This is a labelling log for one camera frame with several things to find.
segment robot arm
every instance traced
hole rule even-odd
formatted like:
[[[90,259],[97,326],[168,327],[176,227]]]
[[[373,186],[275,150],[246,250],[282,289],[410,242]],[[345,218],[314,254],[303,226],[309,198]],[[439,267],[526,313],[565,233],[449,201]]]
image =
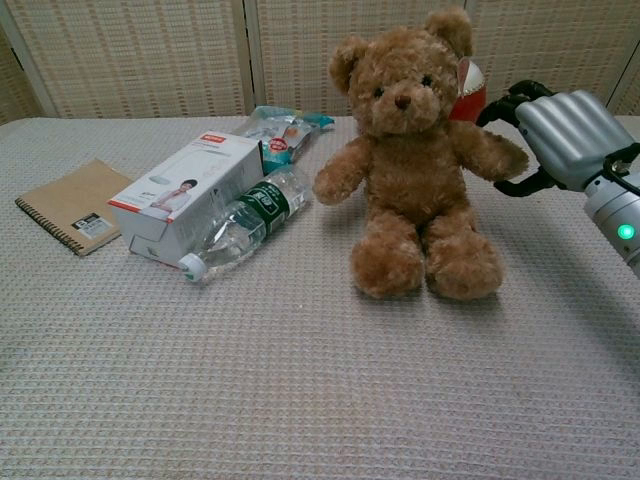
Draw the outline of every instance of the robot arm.
[[[584,192],[585,212],[640,278],[640,173],[629,174],[640,143],[588,92],[554,94],[529,80],[489,104],[477,124],[497,119],[518,129],[540,167],[495,187],[513,197],[552,187]]]

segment green bottle label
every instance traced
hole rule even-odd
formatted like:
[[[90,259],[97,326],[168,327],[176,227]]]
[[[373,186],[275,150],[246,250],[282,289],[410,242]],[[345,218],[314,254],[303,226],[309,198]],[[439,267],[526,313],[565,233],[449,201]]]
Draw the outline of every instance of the green bottle label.
[[[267,227],[270,235],[289,216],[289,202],[280,189],[268,182],[260,182],[238,198],[253,208]]]

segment gray tablecloth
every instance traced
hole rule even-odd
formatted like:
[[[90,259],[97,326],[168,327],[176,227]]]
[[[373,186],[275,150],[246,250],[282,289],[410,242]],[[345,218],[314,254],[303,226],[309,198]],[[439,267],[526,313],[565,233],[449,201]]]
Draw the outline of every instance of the gray tablecloth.
[[[336,120],[299,161],[311,176],[355,135]],[[508,267],[471,303],[354,289],[362,190],[206,287],[121,238],[76,257],[13,203],[96,157],[136,178],[241,121],[3,129],[0,477],[640,477],[640,283],[582,194],[512,199],[468,175]]]

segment plastic bottle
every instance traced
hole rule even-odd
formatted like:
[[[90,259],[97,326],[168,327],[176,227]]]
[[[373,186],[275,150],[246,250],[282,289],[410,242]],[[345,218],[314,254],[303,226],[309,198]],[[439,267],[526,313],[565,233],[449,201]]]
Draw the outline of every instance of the plastic bottle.
[[[275,170],[209,220],[203,238],[179,267],[188,280],[199,282],[208,272],[237,264],[311,196],[308,177],[300,169],[287,165]]]

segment notebook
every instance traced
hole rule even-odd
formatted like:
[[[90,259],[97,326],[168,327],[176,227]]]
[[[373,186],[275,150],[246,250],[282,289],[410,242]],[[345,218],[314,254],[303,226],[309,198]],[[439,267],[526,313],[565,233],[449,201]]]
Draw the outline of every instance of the notebook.
[[[109,199],[131,180],[96,159],[16,199],[16,204],[76,255],[120,235]]]

